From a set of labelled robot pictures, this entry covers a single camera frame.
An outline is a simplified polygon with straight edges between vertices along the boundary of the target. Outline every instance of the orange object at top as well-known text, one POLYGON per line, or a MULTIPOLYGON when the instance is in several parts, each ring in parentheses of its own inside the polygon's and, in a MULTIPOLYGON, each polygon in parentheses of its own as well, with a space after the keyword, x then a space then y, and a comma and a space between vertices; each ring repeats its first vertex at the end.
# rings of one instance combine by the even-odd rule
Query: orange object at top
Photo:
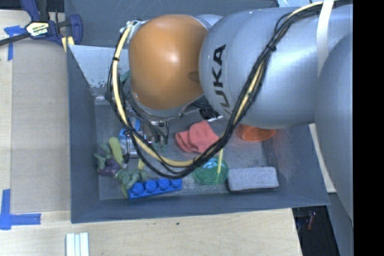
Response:
POLYGON ((260 142, 273 137, 276 129, 263 129, 254 126, 239 124, 236 128, 236 135, 248 142, 260 142))
POLYGON ((207 33, 188 15, 163 15, 146 22, 128 48, 134 98, 145 107, 167 110, 200 97, 199 54, 207 33))

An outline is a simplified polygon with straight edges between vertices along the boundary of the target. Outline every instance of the blue plastic part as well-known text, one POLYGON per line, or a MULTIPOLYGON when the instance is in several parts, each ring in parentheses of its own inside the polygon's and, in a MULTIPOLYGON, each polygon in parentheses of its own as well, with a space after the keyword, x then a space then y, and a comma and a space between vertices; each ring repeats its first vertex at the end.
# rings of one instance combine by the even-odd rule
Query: blue plastic part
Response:
POLYGON ((70 22, 72 25, 72 37, 73 37, 74 43, 76 45, 79 45, 83 38, 83 24, 82 24, 80 15, 78 14, 70 15, 70 22))
POLYGON ((20 0, 23 10, 28 13, 32 22, 40 20, 40 13, 35 0, 20 0))
POLYGON ((0 212, 0 230, 10 230, 12 226, 17 225, 40 225, 41 213, 26 213, 13 215, 10 213, 11 189, 3 190, 1 212, 0 212))
MULTIPOLYGON (((4 31, 10 37, 13 37, 14 35, 24 34, 26 32, 25 29, 20 26, 5 27, 4 31)), ((8 61, 11 61, 12 59, 13 59, 13 43, 10 43, 8 46, 8 61)))
POLYGON ((157 180, 147 180, 146 182, 136 182, 132 188, 127 190, 129 199, 137 199, 150 197, 168 192, 181 190, 182 180, 170 180, 167 178, 160 178, 157 180))

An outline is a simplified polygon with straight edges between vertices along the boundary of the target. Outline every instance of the gray foam block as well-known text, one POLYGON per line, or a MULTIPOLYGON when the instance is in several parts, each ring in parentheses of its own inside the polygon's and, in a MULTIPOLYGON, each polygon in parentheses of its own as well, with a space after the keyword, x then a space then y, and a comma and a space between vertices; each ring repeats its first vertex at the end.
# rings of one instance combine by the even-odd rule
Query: gray foam block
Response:
POLYGON ((274 167, 231 168, 228 173, 228 188, 231 192, 278 187, 274 167))

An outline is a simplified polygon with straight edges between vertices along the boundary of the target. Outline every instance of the small toy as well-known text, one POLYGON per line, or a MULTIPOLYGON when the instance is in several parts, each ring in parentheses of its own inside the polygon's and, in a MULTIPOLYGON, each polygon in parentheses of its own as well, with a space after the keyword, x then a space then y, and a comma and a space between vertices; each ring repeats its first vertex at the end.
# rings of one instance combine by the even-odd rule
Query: small toy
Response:
POLYGON ((121 182, 122 189, 130 189, 138 181, 148 180, 148 175, 143 170, 118 170, 114 177, 121 182))
POLYGON ((181 190, 181 188, 181 179, 170 180, 160 178, 157 180, 147 180, 146 182, 136 182, 133 187, 128 190, 128 195, 129 199, 143 198, 181 190))

